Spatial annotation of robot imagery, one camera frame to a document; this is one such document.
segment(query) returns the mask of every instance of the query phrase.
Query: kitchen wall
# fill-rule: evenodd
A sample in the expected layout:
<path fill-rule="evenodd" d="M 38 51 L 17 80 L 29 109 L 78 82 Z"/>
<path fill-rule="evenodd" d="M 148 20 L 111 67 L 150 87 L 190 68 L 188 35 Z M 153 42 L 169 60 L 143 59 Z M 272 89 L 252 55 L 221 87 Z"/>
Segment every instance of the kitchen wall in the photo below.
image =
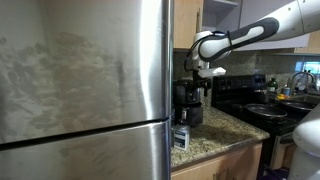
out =
<path fill-rule="evenodd" d="M 211 63 L 212 67 L 223 67 L 226 75 L 266 74 L 269 80 L 275 77 L 279 87 L 286 85 L 288 78 L 296 73 L 296 64 L 303 61 L 319 61 L 320 57 L 292 55 L 293 49 L 264 51 L 234 51 L 225 59 Z M 173 79 L 192 77 L 185 72 L 183 62 L 186 52 L 175 51 L 173 56 Z"/>

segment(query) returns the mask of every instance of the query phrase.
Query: frying pan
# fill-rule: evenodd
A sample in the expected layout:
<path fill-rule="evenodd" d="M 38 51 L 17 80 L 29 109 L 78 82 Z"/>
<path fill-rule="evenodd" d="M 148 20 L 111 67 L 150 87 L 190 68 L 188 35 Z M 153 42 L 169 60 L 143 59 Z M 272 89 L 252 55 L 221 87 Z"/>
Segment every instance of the frying pan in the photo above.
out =
<path fill-rule="evenodd" d="M 265 104 L 247 104 L 245 105 L 245 108 L 250 113 L 265 119 L 282 119 L 287 116 L 287 112 Z"/>
<path fill-rule="evenodd" d="M 279 104 L 288 110 L 309 113 L 317 104 L 295 100 L 279 100 Z"/>

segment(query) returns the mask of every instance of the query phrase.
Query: refrigerator door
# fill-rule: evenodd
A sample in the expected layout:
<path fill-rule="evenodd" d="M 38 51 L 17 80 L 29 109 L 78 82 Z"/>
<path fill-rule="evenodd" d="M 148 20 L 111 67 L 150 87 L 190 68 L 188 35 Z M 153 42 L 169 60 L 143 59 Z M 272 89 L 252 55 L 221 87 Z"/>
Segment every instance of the refrigerator door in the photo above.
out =
<path fill-rule="evenodd" d="M 0 144 L 166 119 L 171 0 L 0 0 Z"/>
<path fill-rule="evenodd" d="M 170 179 L 169 121 L 0 151 L 0 179 Z"/>

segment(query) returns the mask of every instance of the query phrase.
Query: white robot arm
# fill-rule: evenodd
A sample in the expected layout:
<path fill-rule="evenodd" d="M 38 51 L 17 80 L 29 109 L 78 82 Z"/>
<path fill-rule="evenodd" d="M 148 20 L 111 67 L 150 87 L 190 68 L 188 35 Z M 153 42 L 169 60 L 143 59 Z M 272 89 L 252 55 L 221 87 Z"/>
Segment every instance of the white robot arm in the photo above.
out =
<path fill-rule="evenodd" d="M 254 42 L 283 40 L 319 30 L 319 17 L 319 0 L 296 0 L 236 31 L 221 35 L 213 35 L 210 31 L 200 32 L 194 38 L 199 43 L 193 50 L 194 69 L 200 72 L 208 69 L 210 62 Z M 215 76 L 210 73 L 199 75 Z"/>

